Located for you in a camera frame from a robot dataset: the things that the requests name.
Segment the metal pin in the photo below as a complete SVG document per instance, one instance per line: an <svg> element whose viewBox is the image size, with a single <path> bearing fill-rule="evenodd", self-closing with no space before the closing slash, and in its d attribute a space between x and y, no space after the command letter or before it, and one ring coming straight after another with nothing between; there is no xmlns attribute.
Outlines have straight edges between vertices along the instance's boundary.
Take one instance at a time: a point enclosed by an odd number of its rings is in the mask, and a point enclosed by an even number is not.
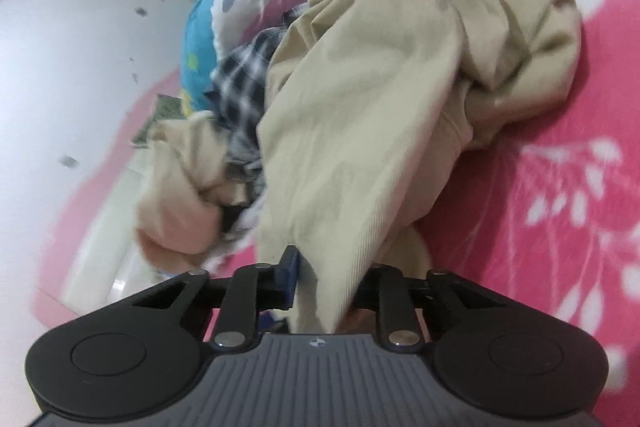
<svg viewBox="0 0 640 427"><path fill-rule="evenodd" d="M223 331L213 341L220 347L238 347L244 343L244 335L240 331Z"/></svg>
<svg viewBox="0 0 640 427"><path fill-rule="evenodd" d="M389 334L389 342L395 346L415 346L420 342L420 335L414 331L398 330Z"/></svg>

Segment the gray ribbed surface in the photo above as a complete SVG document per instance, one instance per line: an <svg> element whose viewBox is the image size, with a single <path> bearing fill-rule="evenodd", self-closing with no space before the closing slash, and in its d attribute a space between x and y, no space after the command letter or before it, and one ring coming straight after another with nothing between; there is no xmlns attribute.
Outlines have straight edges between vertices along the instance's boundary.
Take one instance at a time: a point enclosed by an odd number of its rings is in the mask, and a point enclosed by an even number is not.
<svg viewBox="0 0 640 427"><path fill-rule="evenodd" d="M550 422L505 420L449 394L420 359L370 335L265 335L212 362L189 396L126 427L602 427L580 413ZM36 427L78 427L49 415Z"/></svg>

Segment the pink cloth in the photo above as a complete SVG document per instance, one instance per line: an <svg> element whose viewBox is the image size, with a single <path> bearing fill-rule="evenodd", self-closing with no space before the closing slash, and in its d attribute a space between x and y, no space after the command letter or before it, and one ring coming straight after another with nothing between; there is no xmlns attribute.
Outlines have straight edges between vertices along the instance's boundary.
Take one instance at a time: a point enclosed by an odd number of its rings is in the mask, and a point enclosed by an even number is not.
<svg viewBox="0 0 640 427"><path fill-rule="evenodd" d="M609 357L594 413L640 425L637 0L577 0L582 57L567 106L465 153L421 223L444 266L594 335Z"/></svg>

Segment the beige garment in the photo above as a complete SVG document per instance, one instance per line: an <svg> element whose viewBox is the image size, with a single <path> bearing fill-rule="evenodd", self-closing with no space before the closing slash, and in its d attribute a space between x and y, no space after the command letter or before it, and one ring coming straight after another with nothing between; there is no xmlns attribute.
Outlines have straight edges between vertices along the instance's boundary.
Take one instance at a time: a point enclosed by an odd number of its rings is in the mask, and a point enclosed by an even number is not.
<svg viewBox="0 0 640 427"><path fill-rule="evenodd" d="M149 130L151 168L138 201L136 235L146 259L169 273L204 260L218 240L220 204L246 201L244 185L225 177L227 136L211 113L161 120Z"/></svg>
<svg viewBox="0 0 640 427"><path fill-rule="evenodd" d="M414 227L405 227L398 233L386 238L378 255L374 259L376 263L388 264L402 270L407 276L424 277L431 269L431 257L422 236ZM375 331L375 314L369 310L349 309L336 328L336 332L342 335L351 333L372 333ZM298 327L304 328L302 321L298 321Z"/></svg>
<svg viewBox="0 0 640 427"><path fill-rule="evenodd" d="M565 99L580 18L574 0L309 5L268 74L257 246L270 263L300 248L292 326L322 332L373 261L412 262L394 237L430 211L463 149Z"/></svg>

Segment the white tiled floor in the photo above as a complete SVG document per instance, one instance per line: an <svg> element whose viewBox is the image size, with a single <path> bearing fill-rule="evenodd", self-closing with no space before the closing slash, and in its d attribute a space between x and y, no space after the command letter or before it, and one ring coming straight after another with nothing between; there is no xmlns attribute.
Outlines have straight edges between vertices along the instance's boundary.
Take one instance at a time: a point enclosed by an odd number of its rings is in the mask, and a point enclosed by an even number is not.
<svg viewBox="0 0 640 427"><path fill-rule="evenodd" d="M80 315L161 281L142 259L133 235L147 155L145 149L136 150L95 217L66 278L61 301Z"/></svg>
<svg viewBox="0 0 640 427"><path fill-rule="evenodd" d="M44 333L30 307L47 233L103 162L129 108L177 67L192 4L0 0L0 426L27 425L38 413L23 363ZM60 165L63 155L79 165ZM133 187L137 170L121 182ZM126 259L130 243L119 241Z"/></svg>

